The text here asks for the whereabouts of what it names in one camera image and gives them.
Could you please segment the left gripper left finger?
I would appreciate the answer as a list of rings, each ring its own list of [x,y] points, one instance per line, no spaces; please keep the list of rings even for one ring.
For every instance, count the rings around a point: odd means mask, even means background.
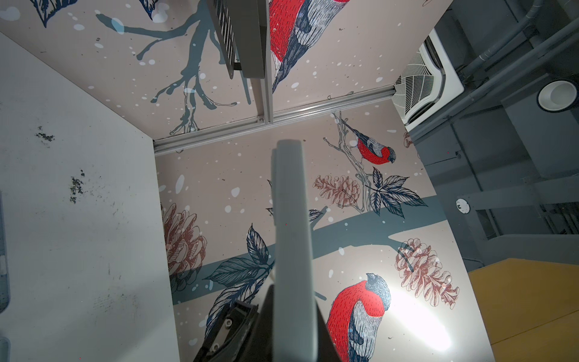
[[[262,303],[258,318],[252,327],[251,334],[244,346],[241,361],[273,361],[273,313],[274,285],[268,288],[265,301]]]

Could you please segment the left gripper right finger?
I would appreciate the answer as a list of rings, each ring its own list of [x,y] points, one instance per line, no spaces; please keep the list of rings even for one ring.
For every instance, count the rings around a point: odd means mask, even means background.
[[[317,309],[318,321],[318,358],[317,362],[341,362],[340,357],[331,339],[319,306]]]

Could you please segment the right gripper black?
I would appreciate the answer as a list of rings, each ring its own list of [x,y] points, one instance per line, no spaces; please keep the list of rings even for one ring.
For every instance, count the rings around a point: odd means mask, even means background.
[[[241,361],[245,344],[259,317],[259,307],[235,301],[224,308],[194,358],[200,361]]]

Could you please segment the black phone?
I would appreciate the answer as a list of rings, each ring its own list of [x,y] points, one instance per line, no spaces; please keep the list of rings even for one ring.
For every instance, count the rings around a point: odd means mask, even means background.
[[[302,142],[272,152],[275,225],[273,360],[316,361],[318,322]]]

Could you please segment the grey-blue phone case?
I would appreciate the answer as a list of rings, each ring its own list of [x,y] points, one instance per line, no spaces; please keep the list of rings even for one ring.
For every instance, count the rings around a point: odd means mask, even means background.
[[[0,259],[1,259],[1,269],[0,269],[0,312],[3,313],[7,309],[11,301],[10,292],[10,281],[8,274],[8,256],[7,256],[7,241],[5,236],[5,219],[4,219],[4,209],[1,205],[0,211]]]

